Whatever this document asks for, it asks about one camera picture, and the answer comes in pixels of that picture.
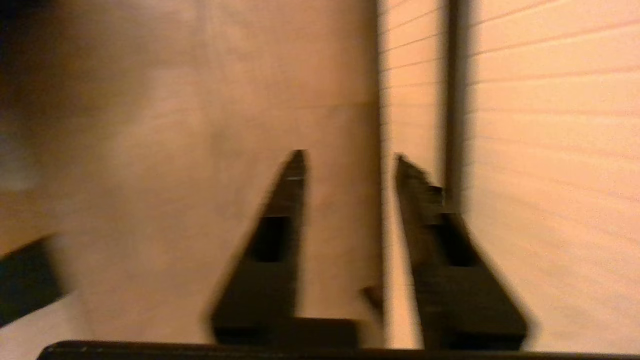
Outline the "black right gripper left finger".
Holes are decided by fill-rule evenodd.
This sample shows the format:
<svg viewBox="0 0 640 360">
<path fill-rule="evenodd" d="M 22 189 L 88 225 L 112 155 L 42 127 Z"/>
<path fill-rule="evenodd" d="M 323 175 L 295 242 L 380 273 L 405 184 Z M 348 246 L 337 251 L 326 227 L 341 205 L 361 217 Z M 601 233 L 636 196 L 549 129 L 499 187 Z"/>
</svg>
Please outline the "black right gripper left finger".
<svg viewBox="0 0 640 360">
<path fill-rule="evenodd" d="M 306 151 L 293 150 L 212 309 L 220 346 L 358 347 L 354 320 L 296 315 L 306 175 Z"/>
</svg>

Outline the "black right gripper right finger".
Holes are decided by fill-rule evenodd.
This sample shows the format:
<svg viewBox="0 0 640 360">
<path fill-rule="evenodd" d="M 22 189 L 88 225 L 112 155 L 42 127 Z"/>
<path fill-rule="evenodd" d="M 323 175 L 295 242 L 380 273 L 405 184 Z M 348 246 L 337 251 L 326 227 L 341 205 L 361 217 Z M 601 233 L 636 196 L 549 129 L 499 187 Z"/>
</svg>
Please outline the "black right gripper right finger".
<svg viewBox="0 0 640 360">
<path fill-rule="evenodd" d="M 461 215 L 445 208 L 443 189 L 402 153 L 395 187 L 425 348 L 521 350 L 527 321 L 480 256 Z"/>
</svg>

